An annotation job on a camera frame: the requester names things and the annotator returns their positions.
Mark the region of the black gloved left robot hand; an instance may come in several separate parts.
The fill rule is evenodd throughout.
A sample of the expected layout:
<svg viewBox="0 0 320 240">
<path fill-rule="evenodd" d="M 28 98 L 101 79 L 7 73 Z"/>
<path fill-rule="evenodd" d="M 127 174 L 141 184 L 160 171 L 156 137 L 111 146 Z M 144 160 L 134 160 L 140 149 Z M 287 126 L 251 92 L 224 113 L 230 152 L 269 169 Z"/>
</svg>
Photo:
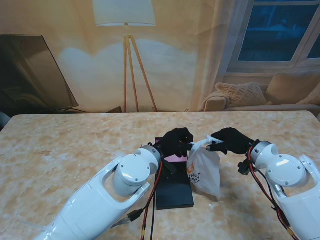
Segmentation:
<svg viewBox="0 0 320 240">
<path fill-rule="evenodd" d="M 175 128 L 167 132 L 153 147 L 162 155 L 163 158 L 176 155 L 178 158 L 187 157 L 191 151 L 194 136 L 188 128 Z"/>
</svg>

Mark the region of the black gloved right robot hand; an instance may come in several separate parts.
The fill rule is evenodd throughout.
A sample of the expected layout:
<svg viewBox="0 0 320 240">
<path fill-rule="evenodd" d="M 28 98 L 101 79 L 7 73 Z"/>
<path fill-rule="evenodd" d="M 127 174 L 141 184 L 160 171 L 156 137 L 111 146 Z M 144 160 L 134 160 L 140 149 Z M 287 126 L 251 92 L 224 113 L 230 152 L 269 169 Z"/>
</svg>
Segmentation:
<svg viewBox="0 0 320 240">
<path fill-rule="evenodd" d="M 244 155 L 250 147 L 255 144 L 255 141 L 246 135 L 242 134 L 235 128 L 227 127 L 215 132 L 211 135 L 212 138 L 218 139 L 221 143 L 212 142 L 206 147 L 208 152 L 222 152 L 227 155 L 232 152 L 237 155 Z"/>
</svg>

